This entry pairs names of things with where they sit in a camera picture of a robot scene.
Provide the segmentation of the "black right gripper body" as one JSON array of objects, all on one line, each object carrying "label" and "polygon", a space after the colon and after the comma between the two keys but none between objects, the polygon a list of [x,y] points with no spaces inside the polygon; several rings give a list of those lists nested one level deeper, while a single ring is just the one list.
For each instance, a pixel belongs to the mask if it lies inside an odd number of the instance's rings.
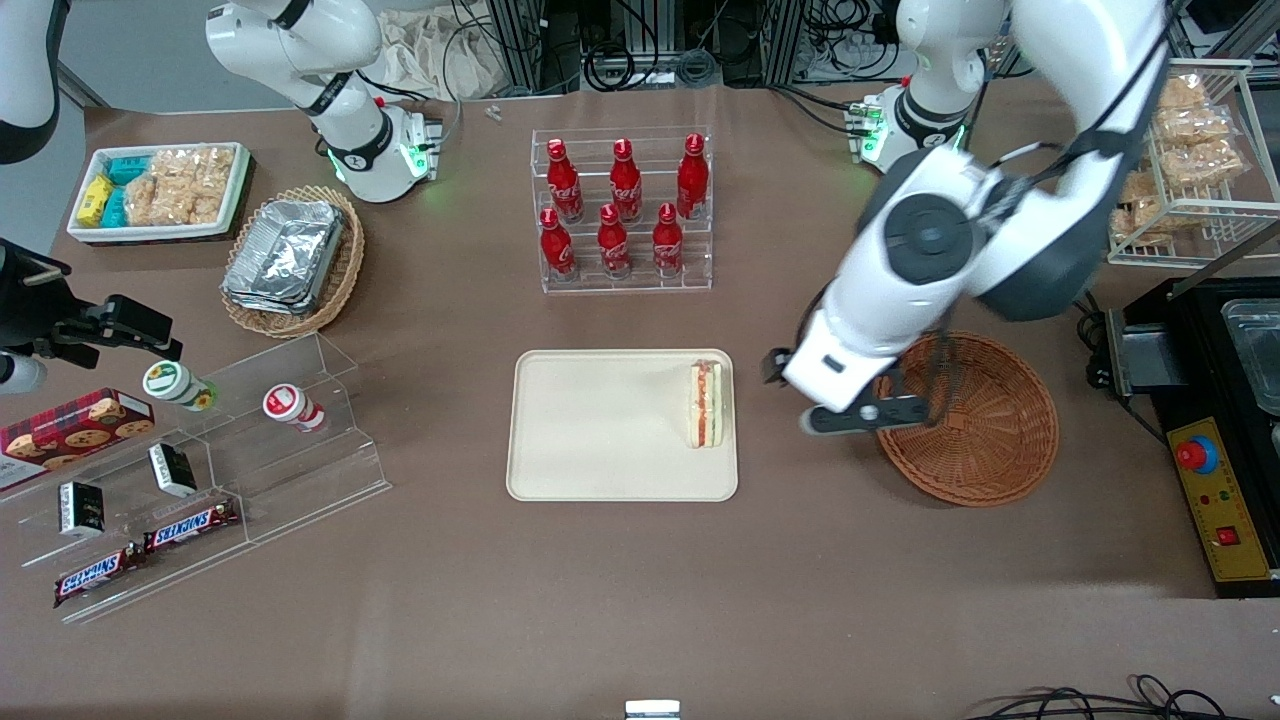
[{"label": "black right gripper body", "polygon": [[65,269],[54,260],[3,241],[1,346],[19,348],[46,338],[73,316]]}]

